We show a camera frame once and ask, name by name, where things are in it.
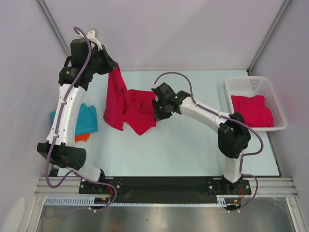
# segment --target laundry basket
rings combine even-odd
[[[236,76],[225,80],[225,87],[231,112],[234,112],[232,95],[253,97],[263,95],[265,106],[271,110],[274,118],[274,127],[256,127],[256,131],[277,131],[286,128],[286,119],[279,104],[275,90],[268,78],[261,76]]]

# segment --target teal cloth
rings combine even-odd
[[[51,112],[52,121],[55,119],[56,112]],[[98,131],[98,118],[95,106],[87,107],[85,103],[81,104],[75,128],[75,136]]]

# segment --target folded red cloth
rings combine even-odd
[[[274,127],[274,118],[271,111],[265,107],[265,98],[256,95],[252,98],[232,95],[235,112],[242,114],[250,127]]]
[[[142,135],[156,126],[153,99],[155,93],[151,91],[128,91],[118,66],[109,73],[104,120],[121,131],[125,121],[138,135]]]

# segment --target table surface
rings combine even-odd
[[[246,76],[246,71],[181,71],[192,82],[194,96],[215,109],[229,112],[225,93],[225,79]],[[163,71],[123,72],[128,89],[150,90],[154,80]],[[217,134],[207,126],[187,116],[174,114],[150,128],[142,136],[124,123],[119,131],[103,119],[106,105],[107,75],[94,75],[84,99],[94,105],[98,114],[98,131],[87,142],[76,147],[87,151],[87,158],[103,169],[107,176],[221,176],[224,155],[218,149]],[[161,78],[175,92],[189,91],[188,83],[174,74]],[[279,171],[266,132],[259,132],[264,141],[261,154],[246,157],[243,171],[258,176],[278,176]],[[252,134],[246,152],[258,150],[260,143]],[[66,169],[60,169],[59,176]]]

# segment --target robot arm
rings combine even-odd
[[[89,180],[98,181],[102,175],[104,176],[104,172],[89,162],[85,149],[74,147],[75,127],[81,103],[88,90],[89,82],[93,78],[93,74],[98,73],[102,75],[109,73],[118,64],[109,57],[105,47],[96,38],[95,30],[89,31],[86,36],[94,44],[91,58],[64,102],[65,94],[84,65],[89,53],[86,39],[81,34],[78,35],[78,39],[73,40],[70,44],[72,55],[67,58],[63,69],[59,73],[60,87],[55,120],[46,142],[38,143],[37,151],[46,159],[51,143],[56,136],[50,162],[61,168],[74,170],[77,174]],[[60,112],[63,103],[65,105],[62,112]],[[59,114],[61,114],[60,121],[57,120]],[[59,124],[58,132],[55,131],[57,123]]]
[[[157,96],[153,100],[153,108],[157,120],[169,118],[172,116],[172,113],[176,112],[180,115],[192,117],[218,133],[219,149],[225,155],[223,178],[230,184],[237,185],[242,178],[239,172],[241,155],[248,147],[251,136],[248,129],[223,119],[221,116],[231,117],[244,123],[242,115],[240,113],[229,115],[228,113],[212,109],[198,101],[194,102],[189,93],[180,91],[176,94],[166,83],[152,88],[152,91]],[[219,116],[203,110],[197,106],[198,104],[216,112]]]

